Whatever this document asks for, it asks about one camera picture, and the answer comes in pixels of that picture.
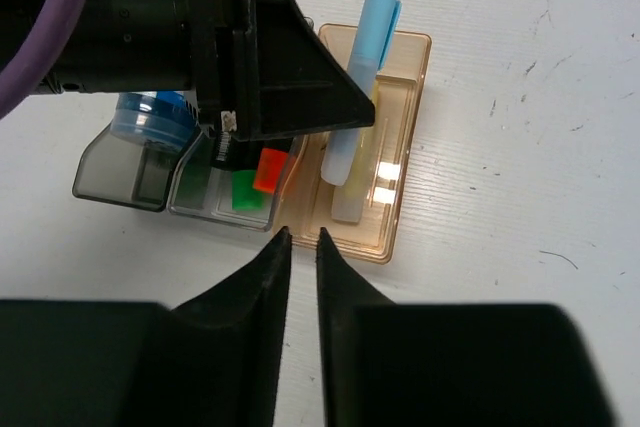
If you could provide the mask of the orange highlighter marker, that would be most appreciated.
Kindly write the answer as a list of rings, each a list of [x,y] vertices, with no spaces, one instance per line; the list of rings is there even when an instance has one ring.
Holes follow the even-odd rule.
[[[255,172],[253,188],[262,193],[274,194],[288,156],[288,151],[264,147]]]

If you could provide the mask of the yellow glue stick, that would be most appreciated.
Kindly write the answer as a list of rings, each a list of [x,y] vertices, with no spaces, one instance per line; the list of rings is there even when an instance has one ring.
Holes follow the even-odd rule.
[[[365,198],[374,172],[377,125],[361,130],[349,176],[343,186],[334,189],[331,218],[357,224],[363,214]]]

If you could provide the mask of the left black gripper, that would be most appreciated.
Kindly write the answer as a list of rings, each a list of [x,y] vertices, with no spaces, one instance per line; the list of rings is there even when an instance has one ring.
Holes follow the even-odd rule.
[[[191,91],[235,131],[240,0],[1,0],[1,111],[63,92]]]

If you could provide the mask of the pink highlighter marker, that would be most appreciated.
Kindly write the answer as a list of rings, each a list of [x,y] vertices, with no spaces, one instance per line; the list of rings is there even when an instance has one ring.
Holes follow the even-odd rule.
[[[224,171],[244,170],[251,161],[250,142],[235,139],[228,132],[214,136],[211,166]]]

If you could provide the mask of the green highlighter marker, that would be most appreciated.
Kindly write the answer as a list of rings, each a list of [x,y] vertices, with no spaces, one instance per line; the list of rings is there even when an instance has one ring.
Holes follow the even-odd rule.
[[[255,170],[239,170],[231,174],[231,205],[237,212],[259,210],[264,194],[254,188]]]

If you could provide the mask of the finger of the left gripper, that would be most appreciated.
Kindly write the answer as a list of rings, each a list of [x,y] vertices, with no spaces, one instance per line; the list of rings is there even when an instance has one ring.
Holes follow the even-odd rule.
[[[371,126],[374,106],[308,25],[296,0],[241,0],[246,84],[235,108],[242,141]]]

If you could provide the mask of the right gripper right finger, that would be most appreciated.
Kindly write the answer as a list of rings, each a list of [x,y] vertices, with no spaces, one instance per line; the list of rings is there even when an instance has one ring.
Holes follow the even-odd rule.
[[[329,426],[612,426],[570,317],[546,303],[399,304],[317,243]]]

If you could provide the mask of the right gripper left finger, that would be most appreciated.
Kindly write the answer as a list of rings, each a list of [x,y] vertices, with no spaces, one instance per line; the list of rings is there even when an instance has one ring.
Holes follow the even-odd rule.
[[[176,308],[5,300],[5,426],[269,426],[291,275],[280,230],[232,275]]]

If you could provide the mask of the blue cleaning gel jar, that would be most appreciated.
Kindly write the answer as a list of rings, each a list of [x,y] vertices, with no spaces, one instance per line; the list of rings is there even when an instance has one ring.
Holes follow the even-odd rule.
[[[182,92],[120,93],[110,134],[123,141],[166,152],[180,152],[196,129]]]

